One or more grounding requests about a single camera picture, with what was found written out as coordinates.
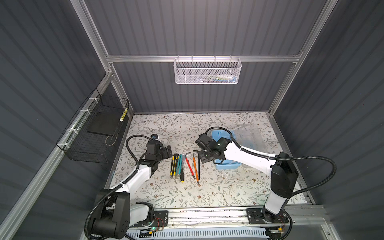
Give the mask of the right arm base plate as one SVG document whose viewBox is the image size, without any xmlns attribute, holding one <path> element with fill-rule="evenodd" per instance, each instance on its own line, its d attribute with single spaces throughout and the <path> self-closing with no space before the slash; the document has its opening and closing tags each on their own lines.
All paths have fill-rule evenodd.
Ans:
<svg viewBox="0 0 384 240">
<path fill-rule="evenodd" d="M 284 210 L 280 210 L 278 214 L 262 208 L 247 208 L 246 215 L 250 224 L 287 224 L 289 218 Z"/>
</svg>

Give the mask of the black hex key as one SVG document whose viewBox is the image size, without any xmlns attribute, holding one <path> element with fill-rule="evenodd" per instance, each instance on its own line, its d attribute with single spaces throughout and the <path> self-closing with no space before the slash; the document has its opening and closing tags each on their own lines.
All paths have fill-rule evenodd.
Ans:
<svg viewBox="0 0 384 240">
<path fill-rule="evenodd" d="M 193 150 L 193 152 L 197 152 L 197 154 L 196 154 L 196 163 L 197 163 L 198 177 L 199 177 L 199 180 L 200 180 L 200 158 L 199 158 L 199 151 Z"/>
</svg>

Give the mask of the light blue plastic tool box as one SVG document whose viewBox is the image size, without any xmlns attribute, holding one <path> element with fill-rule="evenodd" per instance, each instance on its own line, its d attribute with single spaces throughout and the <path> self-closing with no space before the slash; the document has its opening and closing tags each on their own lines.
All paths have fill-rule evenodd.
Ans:
<svg viewBox="0 0 384 240">
<path fill-rule="evenodd" d="M 226 139 L 229 143 L 224 151 L 225 158 L 213 161 L 217 170 L 234 170 L 244 165 L 251 167 L 267 175 L 270 174 L 270 165 L 273 164 L 268 158 L 261 158 L 246 153 L 250 151 L 264 156 L 269 156 L 265 144 L 258 130 L 245 130 L 237 127 L 234 130 L 212 130 L 210 136 L 218 144 L 221 139 Z"/>
</svg>

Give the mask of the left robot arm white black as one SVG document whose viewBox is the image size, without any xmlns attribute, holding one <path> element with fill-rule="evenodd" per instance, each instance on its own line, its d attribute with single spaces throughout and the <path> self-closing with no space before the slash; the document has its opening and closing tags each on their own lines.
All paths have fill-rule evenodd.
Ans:
<svg viewBox="0 0 384 240">
<path fill-rule="evenodd" d="M 147 139 L 146 151 L 137 158 L 129 147 L 133 138 Z M 128 228 L 140 222 L 150 223 L 155 216 L 153 204 L 137 202 L 131 205 L 133 194 L 158 169 L 159 163 L 172 157 L 171 146 L 164 146 L 159 136 L 132 135 L 126 140 L 126 148 L 136 166 L 133 172 L 110 189 L 97 194 L 94 208 L 86 218 L 84 234 L 88 240 L 122 239 Z"/>
</svg>

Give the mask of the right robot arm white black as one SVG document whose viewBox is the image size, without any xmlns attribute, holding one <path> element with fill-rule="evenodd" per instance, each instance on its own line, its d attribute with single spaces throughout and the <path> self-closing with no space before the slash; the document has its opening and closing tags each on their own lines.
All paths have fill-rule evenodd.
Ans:
<svg viewBox="0 0 384 240">
<path fill-rule="evenodd" d="M 337 172 L 336 163 L 322 156 L 304 156 L 291 158 L 289 155 L 281 152 L 279 155 L 267 154 L 246 148 L 240 145 L 233 134 L 222 127 L 211 127 L 205 133 L 199 135 L 195 141 L 200 147 L 200 160 L 212 162 L 219 159 L 221 162 L 230 160 L 239 162 L 265 173 L 271 178 L 270 193 L 264 204 L 265 214 L 279 215 L 289 199 L 295 195 L 318 188 L 330 181 Z M 332 166 L 330 174 L 319 183 L 295 191 L 295 185 L 299 177 L 298 170 L 294 165 L 297 161 L 320 160 L 325 161 Z"/>
</svg>

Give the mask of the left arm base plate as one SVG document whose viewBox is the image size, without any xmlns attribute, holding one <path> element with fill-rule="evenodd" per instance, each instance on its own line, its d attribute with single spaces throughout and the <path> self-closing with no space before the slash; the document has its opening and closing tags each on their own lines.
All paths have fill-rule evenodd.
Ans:
<svg viewBox="0 0 384 240">
<path fill-rule="evenodd" d="M 167 227 L 169 211 L 154 211 L 151 221 L 141 221 L 133 225 L 133 228 Z"/>
</svg>

